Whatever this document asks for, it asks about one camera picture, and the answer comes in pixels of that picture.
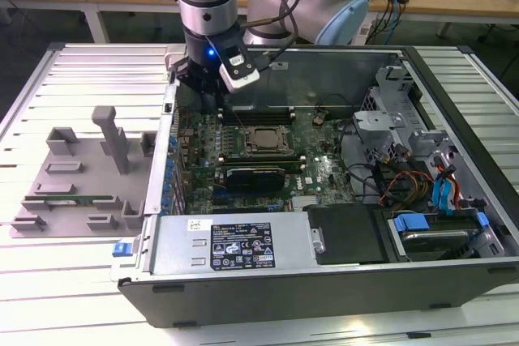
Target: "motherboard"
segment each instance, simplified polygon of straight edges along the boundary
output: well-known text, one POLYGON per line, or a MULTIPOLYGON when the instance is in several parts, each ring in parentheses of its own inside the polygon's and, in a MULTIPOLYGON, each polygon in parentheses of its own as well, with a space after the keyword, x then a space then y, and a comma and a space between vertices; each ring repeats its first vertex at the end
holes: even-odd
POLYGON ((180 114, 186 214, 301 211, 354 201, 337 155, 340 120, 316 125, 313 109, 180 114))

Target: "table leg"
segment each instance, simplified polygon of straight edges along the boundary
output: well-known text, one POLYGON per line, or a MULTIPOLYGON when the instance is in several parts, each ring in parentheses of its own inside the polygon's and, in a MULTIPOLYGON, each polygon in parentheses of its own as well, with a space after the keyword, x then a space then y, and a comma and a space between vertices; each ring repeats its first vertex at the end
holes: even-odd
POLYGON ((95 5, 89 5, 83 9, 85 18, 87 19, 88 27, 92 33, 92 38, 96 44, 108 44, 110 39, 106 32, 105 21, 101 12, 94 7, 95 5))
POLYGON ((153 13, 153 23, 155 24, 155 30, 162 29, 161 14, 158 12, 153 13))
POLYGON ((451 27, 451 23, 450 22, 443 22, 440 25, 440 28, 438 29, 438 31, 436 32, 436 35, 439 38, 443 38, 445 36, 445 34, 447 33, 448 28, 450 28, 450 27, 451 27))
POLYGON ((9 12, 7 12, 6 8, 0 8, 0 24, 8 25, 11 24, 12 19, 9 15, 9 12))

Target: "black plastic cover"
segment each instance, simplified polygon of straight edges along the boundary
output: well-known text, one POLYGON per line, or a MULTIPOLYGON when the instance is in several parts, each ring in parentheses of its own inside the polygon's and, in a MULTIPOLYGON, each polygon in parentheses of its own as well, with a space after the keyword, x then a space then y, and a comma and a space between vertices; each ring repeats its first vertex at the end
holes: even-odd
POLYGON ((309 207, 310 227, 319 229, 324 240, 325 250, 316 255, 317 263, 386 263, 386 250, 373 214, 378 208, 361 203, 309 207))

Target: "power supply label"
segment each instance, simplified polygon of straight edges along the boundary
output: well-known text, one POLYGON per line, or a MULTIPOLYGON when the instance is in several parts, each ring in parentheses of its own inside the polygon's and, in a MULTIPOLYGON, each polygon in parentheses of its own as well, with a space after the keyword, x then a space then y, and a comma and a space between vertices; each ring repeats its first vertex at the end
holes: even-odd
POLYGON ((236 271, 276 267, 270 223, 213 224, 211 268, 236 271))

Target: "metal slatted surface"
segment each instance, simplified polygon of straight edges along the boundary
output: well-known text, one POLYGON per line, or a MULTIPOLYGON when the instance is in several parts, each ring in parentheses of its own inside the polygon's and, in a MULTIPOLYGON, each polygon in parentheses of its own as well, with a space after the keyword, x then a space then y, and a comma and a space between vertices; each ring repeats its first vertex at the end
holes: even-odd
MULTIPOLYGON (((420 48, 418 52, 507 179, 519 191, 519 112, 508 101, 504 87, 492 79, 489 71, 474 67, 477 60, 473 56, 456 48, 420 48)), ((443 128, 425 99, 422 99, 422 104, 433 124, 443 128)))
MULTIPOLYGON (((155 119, 161 100, 157 96, 165 87, 164 69, 154 73, 150 83, 139 78, 127 81, 127 69, 154 71, 149 63, 158 63, 164 49, 164 45, 68 45, 57 61, 41 70, 43 76, 33 79, 34 89, 22 101, 11 128, 0 140, 0 219, 10 219, 16 213, 19 204, 15 199, 23 196, 36 176, 39 161, 47 152, 45 131, 49 126, 78 126, 87 131, 80 137, 98 137, 100 134, 88 125, 88 119, 94 105, 111 102, 116 105, 119 124, 135 130, 127 132, 128 137, 158 125, 155 119), (65 58, 75 58, 74 65, 65 58), (121 63, 117 70, 101 68, 106 62, 98 65, 99 58, 117 58, 121 63), (99 83, 100 69, 120 71, 121 79, 111 77, 109 83, 99 83), (73 82, 55 83, 56 73, 73 74, 69 78, 73 82)), ((460 57, 454 51, 446 53, 452 58, 460 57)), ((472 113, 478 107, 466 103, 462 109, 472 113)), ((495 113, 506 113, 502 105, 492 107, 495 113)), ((492 143, 488 147, 493 147, 508 164, 513 163, 508 156, 515 149, 507 143, 492 143)), ((502 344, 519 340, 519 284, 495 289, 459 309, 158 330, 145 322, 111 280, 117 279, 110 273, 110 253, 117 238, 12 240, 8 229, 0 227, 2 345, 92 345, 114 340, 120 344, 153 346, 416 344, 417 340, 410 340, 406 334, 410 331, 430 333, 431 338, 420 340, 427 345, 502 344)))

